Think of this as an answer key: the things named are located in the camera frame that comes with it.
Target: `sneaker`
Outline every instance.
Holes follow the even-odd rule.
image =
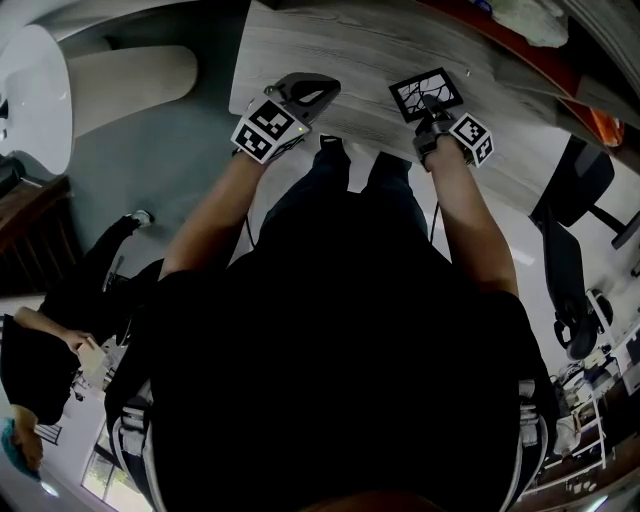
[[[342,139],[333,135],[320,134],[320,149],[326,149],[328,145],[339,144],[342,146]]]
[[[153,215],[151,215],[146,210],[138,210],[137,212],[130,213],[127,217],[131,217],[133,220],[138,222],[139,228],[146,228],[153,224]]]

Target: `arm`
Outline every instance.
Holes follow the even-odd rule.
[[[93,349],[93,345],[87,341],[87,338],[92,337],[91,334],[66,329],[39,311],[34,311],[33,309],[23,306],[18,310],[13,319],[20,327],[44,332],[45,334],[60,338],[67,344],[69,350],[76,355],[78,354],[78,349],[83,344]]]
[[[21,307],[13,319],[20,327],[51,334],[52,336],[60,339],[64,339],[68,331],[57,322],[51,320],[48,316],[25,307]]]
[[[516,271],[504,235],[491,216],[453,137],[438,138],[427,155],[451,259],[480,291],[518,295]]]
[[[226,268],[267,166],[236,154],[169,245],[160,279],[180,270]]]

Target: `office chair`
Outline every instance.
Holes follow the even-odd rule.
[[[556,338],[570,359],[584,359],[596,344],[597,329],[589,318],[580,244],[555,220],[549,205],[538,203],[530,218],[542,233],[547,289],[556,310]],[[569,339],[565,340],[567,328]]]
[[[566,227],[591,212],[616,233],[611,245],[620,249],[640,228],[640,212],[625,225],[595,205],[614,176],[609,155],[572,135],[543,197],[556,220]]]
[[[611,184],[613,176],[608,155],[572,136],[529,217],[542,233],[547,289],[556,310],[556,338],[573,360],[584,359],[591,353],[603,326],[586,297],[580,244],[562,225],[571,226],[587,211],[600,220],[619,222],[594,204]],[[617,231],[612,242],[614,248],[629,240],[638,226],[640,215]],[[606,312],[607,322],[611,323],[611,304],[600,292],[597,301]]]

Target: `wooden table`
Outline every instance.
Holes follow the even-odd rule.
[[[321,0],[278,11],[253,2],[242,38],[229,109],[241,115],[266,85],[294,72],[340,80],[342,92],[315,125],[416,161],[416,123],[404,122],[389,86],[444,67],[468,111],[493,132],[496,153],[476,170],[481,184],[530,213],[569,138],[554,127],[552,98],[520,95],[497,83],[493,62],[504,50],[445,15],[409,0]]]

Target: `person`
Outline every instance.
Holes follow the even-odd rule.
[[[38,311],[21,307],[6,315],[0,351],[0,377],[13,417],[0,433],[14,466],[37,478],[42,442],[37,424],[53,425],[62,416],[80,367],[78,349],[102,345],[143,301],[157,282],[157,261],[138,276],[103,292],[103,283],[122,242],[153,218],[139,210],[113,224],[72,272],[45,296]]]
[[[457,142],[438,138],[424,161],[451,262],[408,162],[380,154],[360,194],[349,166],[322,137],[228,266],[267,170],[239,153],[172,241],[140,319],[162,347],[150,381],[167,510],[184,489],[238,511],[500,510],[519,382],[553,414],[509,246]]]

